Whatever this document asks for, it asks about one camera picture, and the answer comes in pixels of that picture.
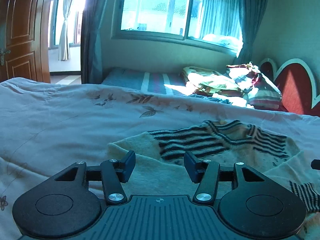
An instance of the curtain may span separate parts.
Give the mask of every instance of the curtain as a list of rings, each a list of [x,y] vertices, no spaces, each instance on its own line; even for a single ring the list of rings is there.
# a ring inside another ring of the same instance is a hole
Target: curtain
[[[199,38],[207,34],[239,39],[238,0],[202,0]]]
[[[251,61],[253,42],[257,36],[268,0],[239,0],[239,16],[243,47],[233,64]]]
[[[70,48],[68,41],[68,17],[70,14],[71,4],[72,0],[63,0],[64,21],[59,42],[59,60],[61,61],[70,59]]]
[[[85,0],[81,29],[82,83],[101,84],[103,81],[100,28],[107,0]]]

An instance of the blue curtain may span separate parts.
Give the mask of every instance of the blue curtain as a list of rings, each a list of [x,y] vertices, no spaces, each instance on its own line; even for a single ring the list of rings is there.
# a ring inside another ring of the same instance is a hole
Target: blue curtain
[[[238,0],[202,0],[199,38],[202,39],[207,34],[239,39]]]
[[[257,36],[268,0],[239,0],[239,16],[243,47],[233,64],[246,64],[251,61],[253,43]]]
[[[103,81],[100,28],[107,0],[85,0],[81,29],[82,83],[101,84]]]

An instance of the door handle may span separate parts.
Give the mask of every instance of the door handle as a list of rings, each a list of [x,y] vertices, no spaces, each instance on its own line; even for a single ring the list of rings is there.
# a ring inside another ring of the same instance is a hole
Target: door handle
[[[1,66],[4,66],[4,55],[9,54],[11,50],[4,51],[3,49],[0,49],[0,61],[1,61]]]

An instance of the headboard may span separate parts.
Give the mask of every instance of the headboard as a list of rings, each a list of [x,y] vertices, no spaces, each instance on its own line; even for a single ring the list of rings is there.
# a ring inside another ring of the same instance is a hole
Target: headboard
[[[276,70],[273,60],[260,63],[263,72],[282,93],[283,106],[291,113],[320,116],[320,95],[317,94],[315,77],[309,66],[301,59],[286,61]]]

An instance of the doorway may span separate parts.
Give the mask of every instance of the doorway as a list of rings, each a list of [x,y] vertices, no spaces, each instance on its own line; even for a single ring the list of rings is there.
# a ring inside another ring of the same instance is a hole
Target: doorway
[[[51,83],[78,84],[80,79],[80,46],[82,14],[85,0],[73,0],[68,17],[70,59],[59,60],[59,42],[64,22],[63,0],[51,0],[48,24],[48,57]]]

